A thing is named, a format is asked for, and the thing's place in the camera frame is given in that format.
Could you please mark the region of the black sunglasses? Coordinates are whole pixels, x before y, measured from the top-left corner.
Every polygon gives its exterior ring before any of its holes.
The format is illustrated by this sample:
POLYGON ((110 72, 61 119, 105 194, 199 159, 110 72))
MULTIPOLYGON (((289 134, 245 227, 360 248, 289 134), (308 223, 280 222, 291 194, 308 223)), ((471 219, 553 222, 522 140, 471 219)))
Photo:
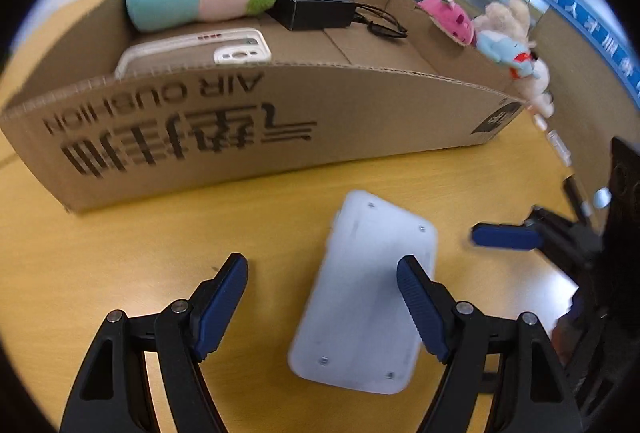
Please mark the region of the black sunglasses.
POLYGON ((357 4, 353 22, 363 24, 375 36, 401 40, 408 30, 389 12, 372 5, 357 4))

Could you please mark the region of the white pen item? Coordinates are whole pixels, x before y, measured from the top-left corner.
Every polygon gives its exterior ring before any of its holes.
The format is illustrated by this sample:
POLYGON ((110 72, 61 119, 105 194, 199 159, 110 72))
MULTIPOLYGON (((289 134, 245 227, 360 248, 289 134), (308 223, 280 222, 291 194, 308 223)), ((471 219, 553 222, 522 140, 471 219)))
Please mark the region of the white pen item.
POLYGON ((572 154, 570 153, 570 149, 564 144, 564 141, 562 141, 560 135, 556 133, 555 130, 549 130, 549 132, 546 133, 546 137, 563 164, 566 167, 571 167, 572 154))

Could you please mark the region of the brown cardboard box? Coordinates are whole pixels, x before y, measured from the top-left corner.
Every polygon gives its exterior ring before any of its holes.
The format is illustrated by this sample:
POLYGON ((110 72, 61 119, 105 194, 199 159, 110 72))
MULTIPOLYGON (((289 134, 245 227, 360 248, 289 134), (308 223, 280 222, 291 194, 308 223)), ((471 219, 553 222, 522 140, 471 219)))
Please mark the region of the brown cardboard box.
POLYGON ((521 111, 509 73, 413 0, 356 0, 408 30, 292 32, 254 20, 267 63, 117 78, 141 41, 125 0, 78 0, 14 52, 1 130, 68 211, 318 165, 484 144, 521 111))

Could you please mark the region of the white router device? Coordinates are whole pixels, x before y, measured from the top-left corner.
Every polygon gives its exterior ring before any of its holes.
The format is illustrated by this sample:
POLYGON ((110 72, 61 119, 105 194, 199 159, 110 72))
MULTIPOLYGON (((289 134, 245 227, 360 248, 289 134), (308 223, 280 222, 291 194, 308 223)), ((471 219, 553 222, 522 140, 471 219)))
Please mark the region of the white router device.
POLYGON ((410 382, 421 339, 400 294, 398 262, 435 272, 436 228, 372 193, 352 190, 332 223, 314 286, 288 350, 308 381, 393 395, 410 382))

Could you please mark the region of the black object table edge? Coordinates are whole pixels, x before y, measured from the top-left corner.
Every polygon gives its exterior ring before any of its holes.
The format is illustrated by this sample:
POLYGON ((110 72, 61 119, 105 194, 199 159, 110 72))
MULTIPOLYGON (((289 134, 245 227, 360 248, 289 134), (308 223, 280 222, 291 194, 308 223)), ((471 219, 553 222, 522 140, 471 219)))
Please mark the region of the black object table edge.
POLYGON ((563 180, 562 188, 578 222, 582 223, 582 225, 590 226, 592 208, 582 195, 575 176, 567 176, 567 178, 563 180))

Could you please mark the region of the blue plush toy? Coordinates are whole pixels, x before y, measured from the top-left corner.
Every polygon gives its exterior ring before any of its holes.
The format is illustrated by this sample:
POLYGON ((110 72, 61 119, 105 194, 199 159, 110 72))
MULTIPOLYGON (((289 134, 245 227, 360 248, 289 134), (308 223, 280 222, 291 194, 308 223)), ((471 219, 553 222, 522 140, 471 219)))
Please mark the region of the blue plush toy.
POLYGON ((476 34, 476 49, 486 58, 507 67, 512 78, 527 78, 539 74, 529 48, 500 32, 480 31, 476 34))

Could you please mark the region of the beige plush toy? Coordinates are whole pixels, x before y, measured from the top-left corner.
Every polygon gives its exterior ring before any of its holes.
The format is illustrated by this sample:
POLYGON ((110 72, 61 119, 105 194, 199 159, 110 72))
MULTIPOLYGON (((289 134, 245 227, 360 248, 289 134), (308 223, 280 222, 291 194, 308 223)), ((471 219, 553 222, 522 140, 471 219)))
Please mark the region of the beige plush toy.
POLYGON ((550 72, 534 51, 536 43, 528 38, 530 13, 524 0, 490 3, 484 14, 473 19, 473 26, 476 49, 509 70, 515 92, 527 101, 533 114, 551 118, 550 72))

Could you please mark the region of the clear white phone case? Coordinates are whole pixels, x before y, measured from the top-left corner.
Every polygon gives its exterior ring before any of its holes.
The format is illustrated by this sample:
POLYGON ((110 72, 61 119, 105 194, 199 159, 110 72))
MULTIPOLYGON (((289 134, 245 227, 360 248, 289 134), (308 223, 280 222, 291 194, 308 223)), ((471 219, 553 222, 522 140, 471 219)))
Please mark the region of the clear white phone case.
POLYGON ((205 31, 140 43, 127 48, 116 78, 173 68, 232 66, 270 62, 271 50, 258 29, 205 31))

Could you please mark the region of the small white item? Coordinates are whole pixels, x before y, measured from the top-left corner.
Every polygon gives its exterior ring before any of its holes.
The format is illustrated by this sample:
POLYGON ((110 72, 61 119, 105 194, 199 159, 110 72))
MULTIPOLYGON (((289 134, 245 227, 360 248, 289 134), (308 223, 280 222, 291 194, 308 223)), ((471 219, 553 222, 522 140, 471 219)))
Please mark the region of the small white item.
POLYGON ((536 127, 538 127, 539 130, 541 130, 541 132, 547 132, 548 123, 547 123, 546 119, 544 119, 544 117, 542 115, 534 114, 533 115, 533 121, 534 121, 536 127))

